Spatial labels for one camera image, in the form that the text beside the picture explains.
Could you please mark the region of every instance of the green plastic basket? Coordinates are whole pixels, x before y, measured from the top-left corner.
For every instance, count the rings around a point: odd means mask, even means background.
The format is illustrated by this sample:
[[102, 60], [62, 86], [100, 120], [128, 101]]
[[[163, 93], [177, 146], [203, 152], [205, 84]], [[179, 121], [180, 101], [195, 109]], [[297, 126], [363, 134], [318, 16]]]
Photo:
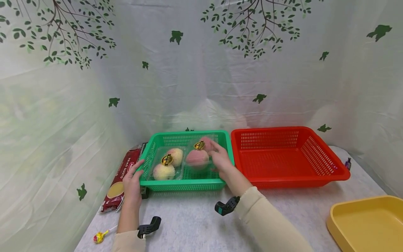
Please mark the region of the green plastic basket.
[[229, 158], [234, 163], [231, 140], [228, 132], [218, 131], [185, 131], [165, 132], [154, 134], [148, 142], [140, 159], [145, 162], [140, 169], [144, 174], [140, 178], [140, 185], [146, 186], [153, 191], [196, 191], [196, 190], [219, 190], [225, 186], [217, 172], [208, 171], [204, 174], [192, 173], [188, 167], [184, 167], [181, 180], [147, 181], [147, 175], [152, 170], [155, 152], [162, 146], [187, 146], [190, 140], [210, 135], [218, 140], [218, 143], [228, 151]]

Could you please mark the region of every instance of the tree branch print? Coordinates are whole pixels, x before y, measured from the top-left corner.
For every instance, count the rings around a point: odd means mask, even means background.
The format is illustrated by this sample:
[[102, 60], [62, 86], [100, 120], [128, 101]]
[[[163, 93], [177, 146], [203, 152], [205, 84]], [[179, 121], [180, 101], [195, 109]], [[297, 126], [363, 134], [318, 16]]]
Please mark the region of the tree branch print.
[[290, 40], [300, 37], [300, 29], [293, 25], [297, 12], [302, 18], [311, 13], [312, 0], [222, 0], [220, 11], [210, 4], [203, 12], [201, 21], [213, 22], [214, 32], [222, 31], [220, 44], [244, 52], [244, 57], [258, 59], [266, 53], [265, 46], [271, 45], [273, 52], [282, 50], [283, 33]]
[[[47, 51], [46, 65], [56, 62], [78, 64], [81, 70], [90, 67], [92, 59], [88, 55], [107, 58], [106, 47], [116, 47], [116, 43], [104, 34], [104, 29], [112, 29], [114, 6], [110, 0], [0, 0], [0, 9], [9, 8], [15, 16], [25, 20], [24, 26], [12, 29], [13, 38], [31, 37], [20, 48], [28, 53], [39, 49]], [[0, 15], [0, 25], [10, 25], [7, 17]], [[0, 32], [0, 43], [6, 39]], [[56, 49], [55, 44], [62, 45]]]

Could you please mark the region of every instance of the basket rim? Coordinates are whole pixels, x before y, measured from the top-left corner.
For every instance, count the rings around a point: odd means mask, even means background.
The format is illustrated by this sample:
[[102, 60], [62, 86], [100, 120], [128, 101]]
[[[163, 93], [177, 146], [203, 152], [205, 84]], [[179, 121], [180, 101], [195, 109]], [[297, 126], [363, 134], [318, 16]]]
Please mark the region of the basket rim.
[[[237, 142], [235, 139], [235, 134], [239, 132], [252, 132], [252, 131], [277, 131], [277, 130], [306, 130], [309, 131], [310, 135], [316, 140], [319, 146], [326, 152], [330, 160], [335, 164], [338, 169], [342, 170], [340, 175], [324, 175], [324, 176], [302, 176], [302, 177], [248, 177], [244, 174], [241, 165], [241, 160], [238, 153], [240, 152]], [[313, 129], [306, 126], [289, 126], [289, 127], [272, 127], [272, 128], [249, 128], [249, 129], [234, 129], [231, 132], [231, 144], [234, 154], [235, 166], [236, 168], [248, 178], [250, 182], [292, 182], [292, 181], [344, 181], [348, 180], [351, 176], [350, 171], [344, 166], [340, 158], [330, 149], [330, 147], [323, 141], [323, 139], [316, 134]]]
[[[151, 148], [151, 143], [154, 141], [154, 139], [160, 135], [194, 135], [194, 134], [206, 134], [208, 135], [209, 133], [223, 133], [225, 135], [225, 140], [227, 142], [227, 152], [228, 156], [230, 158], [230, 161], [232, 162], [233, 165], [235, 165], [235, 160], [234, 160], [234, 155], [233, 155], [233, 147], [230, 139], [230, 135], [227, 131], [225, 130], [205, 130], [205, 131], [172, 131], [172, 132], [159, 132], [155, 133], [151, 136], [150, 140], [148, 141], [149, 144], [146, 145], [143, 154], [141, 154], [139, 160], [145, 159], [146, 156], [148, 155], [148, 152]], [[141, 165], [136, 171], [142, 170], [144, 165]], [[163, 181], [147, 181], [147, 180], [140, 180], [140, 186], [186, 186], [186, 185], [211, 185], [211, 184], [216, 184], [216, 185], [225, 185], [226, 183], [224, 180], [218, 178], [218, 179], [180, 179], [180, 180], [163, 180]]]

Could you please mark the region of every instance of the yellow plastic container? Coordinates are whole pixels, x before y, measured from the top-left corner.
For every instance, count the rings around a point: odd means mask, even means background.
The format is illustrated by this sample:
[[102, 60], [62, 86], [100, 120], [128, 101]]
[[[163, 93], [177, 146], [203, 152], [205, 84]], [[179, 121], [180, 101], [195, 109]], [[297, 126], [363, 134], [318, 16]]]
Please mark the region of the yellow plastic container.
[[403, 200], [379, 196], [338, 203], [327, 228], [343, 252], [402, 252]]

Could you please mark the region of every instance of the white table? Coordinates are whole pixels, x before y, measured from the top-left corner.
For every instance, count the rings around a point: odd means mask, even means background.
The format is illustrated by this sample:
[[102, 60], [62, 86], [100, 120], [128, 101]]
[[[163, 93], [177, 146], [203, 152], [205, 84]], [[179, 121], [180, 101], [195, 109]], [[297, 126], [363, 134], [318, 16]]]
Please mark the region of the white table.
[[[344, 163], [348, 153], [331, 146]], [[317, 252], [339, 252], [326, 228], [330, 207], [338, 202], [385, 195], [371, 177], [352, 160], [351, 178], [332, 182], [320, 188], [273, 189], [261, 191], [267, 199], [302, 233]], [[150, 223], [153, 216], [162, 218], [161, 226], [147, 236], [149, 252], [189, 251], [261, 251], [251, 232], [235, 213], [220, 216], [214, 211], [217, 201], [232, 197], [226, 188], [211, 192], [156, 192], [143, 200], [140, 223]], [[97, 214], [86, 230], [75, 252], [109, 252], [114, 234], [95, 244], [93, 236], [117, 225], [118, 212]]]

